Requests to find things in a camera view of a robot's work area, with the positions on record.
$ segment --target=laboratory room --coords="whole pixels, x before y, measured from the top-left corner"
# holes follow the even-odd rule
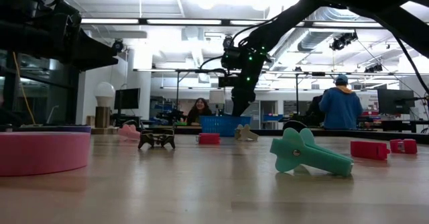
[[[429,223],[429,0],[0,0],[0,223]]]

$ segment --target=man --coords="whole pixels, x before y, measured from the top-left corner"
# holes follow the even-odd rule
[[[308,110],[306,112],[306,119],[309,123],[307,125],[320,125],[324,121],[324,112],[322,112],[319,108],[319,103],[322,100],[323,95],[313,97],[313,101],[311,101],[310,106],[308,106]]]
[[[362,105],[356,93],[347,88],[349,80],[341,74],[335,79],[336,87],[328,89],[319,103],[325,112],[326,129],[356,129],[357,118],[362,114]]]

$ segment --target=pink plastic object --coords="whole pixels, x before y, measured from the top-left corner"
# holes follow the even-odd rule
[[[387,144],[379,142],[351,141],[350,152],[353,157],[369,158],[372,160],[385,160],[390,150]]]
[[[199,144],[221,144],[221,135],[219,133],[200,133]]]
[[[135,130],[134,125],[125,124],[122,128],[118,130],[118,134],[127,139],[140,140],[140,132]]]
[[[88,164],[90,133],[0,133],[0,176],[73,170]]]
[[[392,153],[417,154],[417,143],[414,139],[390,140]]]

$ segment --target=pink cylinder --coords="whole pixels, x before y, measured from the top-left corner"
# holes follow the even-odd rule
[[[0,133],[0,176],[48,174],[88,164],[90,134]]]

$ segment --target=man's hood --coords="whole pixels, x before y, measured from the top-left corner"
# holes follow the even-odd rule
[[[334,87],[334,89],[345,94],[356,94],[352,90],[348,89],[346,86],[337,86],[337,87]]]

